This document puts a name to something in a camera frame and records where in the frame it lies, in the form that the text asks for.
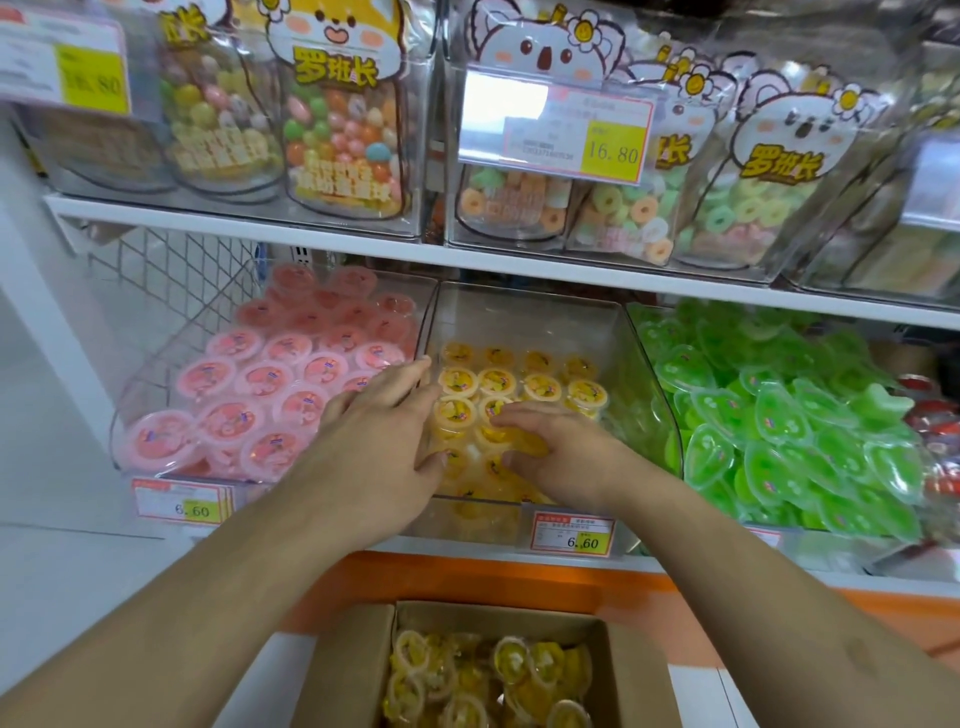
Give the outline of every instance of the cardboard box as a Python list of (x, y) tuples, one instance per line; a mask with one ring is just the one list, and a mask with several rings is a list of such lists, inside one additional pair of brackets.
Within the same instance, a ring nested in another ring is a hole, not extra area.
[(393, 636), (404, 629), (585, 643), (593, 685), (584, 705), (597, 728), (682, 728), (666, 660), (636, 630), (588, 615), (427, 601), (347, 610), (317, 640), (291, 728), (379, 726)]

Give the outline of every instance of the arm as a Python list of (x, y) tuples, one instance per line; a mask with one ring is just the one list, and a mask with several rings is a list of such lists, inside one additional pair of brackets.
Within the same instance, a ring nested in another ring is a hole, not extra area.
[(496, 423), (551, 450), (510, 452), (508, 467), (561, 503), (624, 521), (660, 560), (761, 726), (957, 724), (956, 674), (599, 425), (536, 402)]
[(210, 725), (317, 578), (402, 530), (436, 491), (443, 457), (416, 460), (438, 389), (411, 394), (428, 366), (331, 400), (321, 437), (271, 493), (0, 697), (0, 725)]

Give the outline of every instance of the hand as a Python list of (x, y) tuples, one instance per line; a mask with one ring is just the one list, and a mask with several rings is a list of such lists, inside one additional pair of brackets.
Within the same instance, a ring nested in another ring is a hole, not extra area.
[(430, 368), (424, 357), (384, 370), (362, 393), (327, 404), (320, 431), (276, 487), (291, 507), (336, 529), (345, 553), (406, 528), (436, 493), (446, 456), (419, 460), (423, 424), (439, 385), (415, 389)]
[(514, 402), (491, 423), (539, 435), (549, 454), (510, 450), (503, 464), (560, 504), (585, 513), (623, 518), (637, 481), (657, 470), (603, 427), (561, 404)]

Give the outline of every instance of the pink jelly cup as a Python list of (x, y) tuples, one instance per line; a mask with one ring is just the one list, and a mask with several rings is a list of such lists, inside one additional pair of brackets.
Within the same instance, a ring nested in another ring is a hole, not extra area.
[(267, 423), (267, 415), (253, 398), (223, 397), (207, 405), (197, 415), (197, 435), (207, 450), (210, 465), (229, 464), (235, 453), (258, 427)]
[(190, 401), (216, 397), (229, 389), (237, 376), (237, 367), (225, 356), (204, 356), (180, 370), (177, 391)]
[(263, 358), (278, 361), (288, 367), (302, 364), (313, 351), (313, 339), (305, 333), (290, 331), (272, 338), (263, 346)]
[(233, 328), (214, 334), (206, 342), (206, 352), (210, 356), (224, 356), (236, 362), (252, 359), (262, 348), (263, 337), (253, 328)]
[(233, 321), (242, 327), (264, 330), (273, 328), (284, 316), (284, 308), (280, 303), (267, 299), (253, 299), (241, 303), (233, 312)]
[(284, 319), (284, 328), (317, 337), (333, 326), (333, 317), (319, 308), (298, 308)]
[(413, 316), (417, 311), (417, 302), (403, 293), (380, 294), (376, 297), (376, 305), (381, 311), (401, 316)]
[(387, 341), (373, 341), (357, 347), (353, 355), (357, 369), (381, 370), (406, 360), (403, 351), (396, 344)]
[(151, 475), (196, 465), (204, 459), (196, 425), (193, 415), (179, 409), (141, 417), (127, 429), (121, 459)]
[(361, 372), (350, 372), (344, 380), (344, 385), (340, 388), (341, 392), (363, 392), (370, 384), (370, 380), (380, 374), (377, 370), (370, 369)]
[(238, 394), (269, 401), (293, 384), (294, 379), (293, 370), (286, 364), (262, 359), (240, 370), (233, 388)]
[(341, 325), (333, 327), (320, 337), (321, 345), (340, 353), (350, 353), (362, 344), (366, 344), (370, 337), (358, 327)]
[(329, 396), (320, 384), (299, 381), (285, 389), (274, 402), (274, 422), (317, 431)]
[(333, 320), (342, 326), (364, 328), (380, 313), (375, 303), (363, 299), (343, 299), (333, 311)]
[(313, 352), (300, 369), (300, 378), (319, 384), (329, 392), (339, 392), (340, 384), (350, 371), (350, 363), (342, 352)]
[(376, 288), (376, 273), (359, 265), (342, 265), (333, 269), (327, 287), (341, 296), (365, 299)]
[(302, 299), (317, 288), (313, 270), (298, 263), (277, 263), (270, 270), (270, 285), (290, 299)]
[(240, 467), (253, 480), (276, 483), (310, 444), (313, 433), (298, 427), (267, 425), (240, 450)]
[(410, 335), (413, 327), (413, 319), (399, 313), (384, 311), (370, 319), (367, 324), (367, 333), (376, 341), (399, 344)]

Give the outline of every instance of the right hand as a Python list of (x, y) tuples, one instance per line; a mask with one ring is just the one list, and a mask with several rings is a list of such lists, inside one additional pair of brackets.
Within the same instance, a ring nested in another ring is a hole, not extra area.
[(585, 513), (622, 518), (637, 483), (657, 470), (603, 427), (561, 404), (514, 402), (491, 424), (539, 435), (547, 455), (510, 450), (503, 464), (560, 504)]

